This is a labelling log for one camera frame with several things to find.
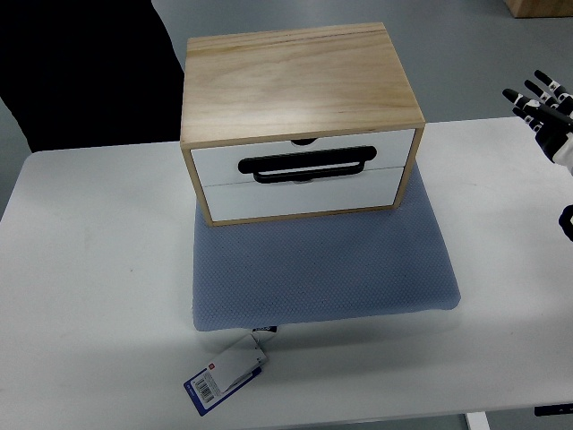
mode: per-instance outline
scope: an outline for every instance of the white table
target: white table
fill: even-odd
[[[244,429],[573,400],[573,178],[517,118],[429,124],[418,155],[462,300],[295,324],[199,417],[183,388],[247,331],[192,326],[191,181],[176,142],[25,163],[0,223],[0,427]]]

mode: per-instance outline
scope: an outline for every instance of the black drawer handle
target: black drawer handle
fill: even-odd
[[[287,181],[310,181],[321,177],[356,175],[363,171],[366,161],[374,157],[376,157],[376,148],[373,146],[357,146],[339,150],[313,150],[300,154],[242,159],[239,161],[238,168],[243,174],[252,174],[254,180],[261,184],[275,184]]]

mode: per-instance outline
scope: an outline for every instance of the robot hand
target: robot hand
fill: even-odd
[[[553,163],[566,166],[573,175],[573,97],[545,73],[536,70],[535,77],[549,87],[552,93],[526,81],[526,87],[542,103],[510,89],[504,90],[503,95],[516,106],[513,113],[535,132],[535,140],[547,158]],[[563,233],[573,242],[573,205],[563,210],[559,224]]]

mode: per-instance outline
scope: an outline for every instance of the wooden drawer cabinet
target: wooden drawer cabinet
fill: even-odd
[[[211,226],[396,208],[423,125],[382,24],[189,39],[181,149]]]

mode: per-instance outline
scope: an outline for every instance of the drawer front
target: drawer front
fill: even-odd
[[[403,171],[383,168],[301,184],[213,185],[203,191],[213,221],[338,211],[391,205]]]
[[[191,150],[191,154],[203,187],[253,182],[252,175],[243,174],[238,170],[238,164],[242,159],[357,146],[373,146],[376,148],[376,157],[365,163],[364,170],[400,168],[406,164],[408,152],[414,138],[414,131],[399,130],[395,132],[322,137],[306,146],[294,145],[290,141],[254,143]]]

